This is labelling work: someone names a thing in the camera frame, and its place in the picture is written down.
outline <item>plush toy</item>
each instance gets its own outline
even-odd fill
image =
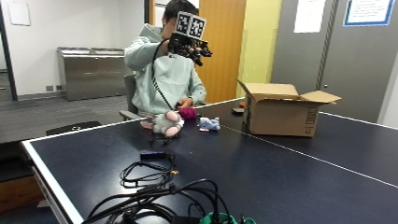
[[[168,111],[164,114],[152,116],[148,114],[141,114],[144,117],[152,119],[152,122],[141,122],[141,126],[146,129],[152,129],[154,133],[162,133],[165,137],[173,137],[182,128],[184,120],[180,114],[174,111]]]
[[[194,107],[186,106],[178,110],[178,113],[184,120],[196,119],[198,115],[198,111]]]
[[[208,118],[200,118],[198,123],[198,130],[201,132],[209,132],[210,130],[218,131],[219,130],[219,118],[208,119]]]

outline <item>person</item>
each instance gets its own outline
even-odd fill
[[[170,54],[168,39],[176,31],[178,12],[198,14],[198,9],[186,0],[172,0],[162,14],[162,28],[144,25],[141,35],[124,50],[126,66],[136,71],[137,90],[132,100],[138,113],[158,115],[170,110],[152,81],[152,64],[154,78],[162,95],[173,109],[197,105],[206,95],[194,63],[189,58]]]

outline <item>ping pong table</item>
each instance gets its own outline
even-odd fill
[[[258,224],[398,223],[398,130],[321,113],[313,138],[251,135],[231,113],[241,101],[198,109],[219,118],[218,132],[201,133],[186,120],[180,138],[161,148],[177,158],[173,183],[214,180],[231,215]],[[152,140],[133,120],[24,142],[60,223],[81,223],[105,197],[132,192],[120,172]],[[186,216],[182,198],[160,203]]]

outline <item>hand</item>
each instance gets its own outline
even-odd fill
[[[177,106],[177,109],[182,109],[188,106],[192,106],[194,101],[192,98],[184,98],[184,99],[180,99],[178,103],[180,103],[180,106]]]
[[[161,52],[164,53],[164,55],[166,55],[169,53],[169,40],[164,41],[161,44]]]

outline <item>wooden door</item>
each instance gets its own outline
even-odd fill
[[[206,102],[237,97],[239,46],[246,0],[200,0],[198,15],[206,19],[204,40],[209,41],[211,58],[201,58],[198,76],[205,85]]]

